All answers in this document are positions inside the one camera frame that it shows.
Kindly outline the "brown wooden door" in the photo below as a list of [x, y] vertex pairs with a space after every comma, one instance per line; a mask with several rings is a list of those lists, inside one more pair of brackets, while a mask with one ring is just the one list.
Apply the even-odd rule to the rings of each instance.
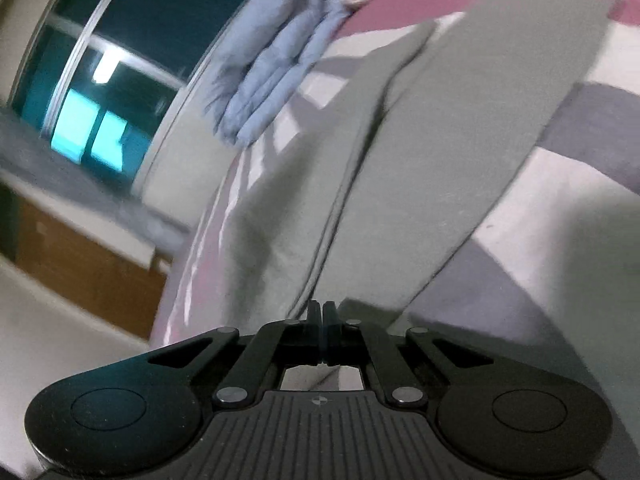
[[150, 338], [166, 275], [90, 240], [6, 186], [1, 188], [1, 253], [81, 309]]

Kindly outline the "grey pants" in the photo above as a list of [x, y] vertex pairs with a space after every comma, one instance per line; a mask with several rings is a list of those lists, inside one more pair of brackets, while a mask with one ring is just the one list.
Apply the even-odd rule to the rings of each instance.
[[592, 65], [614, 0], [476, 0], [371, 52], [224, 220], [212, 320], [333, 300], [399, 335]]

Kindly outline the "grey curtain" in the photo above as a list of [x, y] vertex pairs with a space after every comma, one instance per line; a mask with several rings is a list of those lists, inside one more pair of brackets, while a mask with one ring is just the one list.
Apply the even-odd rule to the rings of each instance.
[[140, 200], [112, 191], [87, 170], [51, 150], [31, 125], [6, 107], [1, 109], [1, 174], [85, 208], [164, 254], [175, 255], [188, 237], [182, 226]]

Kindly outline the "pink striped bed sheet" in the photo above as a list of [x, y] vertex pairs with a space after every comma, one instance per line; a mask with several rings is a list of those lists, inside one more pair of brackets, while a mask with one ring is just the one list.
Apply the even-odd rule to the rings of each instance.
[[[299, 134], [326, 118], [373, 51], [476, 0], [373, 0], [343, 27], [262, 137], [235, 157], [170, 278], [154, 347], [211, 330], [220, 232], [231, 209]], [[639, 397], [639, 0], [614, 0], [592, 65], [518, 174], [410, 304], [419, 321], [474, 346]]]

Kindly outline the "folded light blue quilt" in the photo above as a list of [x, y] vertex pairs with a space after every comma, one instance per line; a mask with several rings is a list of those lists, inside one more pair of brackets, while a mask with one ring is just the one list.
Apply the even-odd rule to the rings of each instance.
[[256, 142], [348, 17], [341, 0], [247, 0], [203, 75], [214, 136], [235, 148]]

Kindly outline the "dark glass window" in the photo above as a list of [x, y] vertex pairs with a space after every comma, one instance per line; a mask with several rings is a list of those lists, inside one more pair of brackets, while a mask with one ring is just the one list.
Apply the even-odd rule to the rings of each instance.
[[129, 190], [169, 107], [244, 0], [56, 0], [14, 112], [53, 151]]

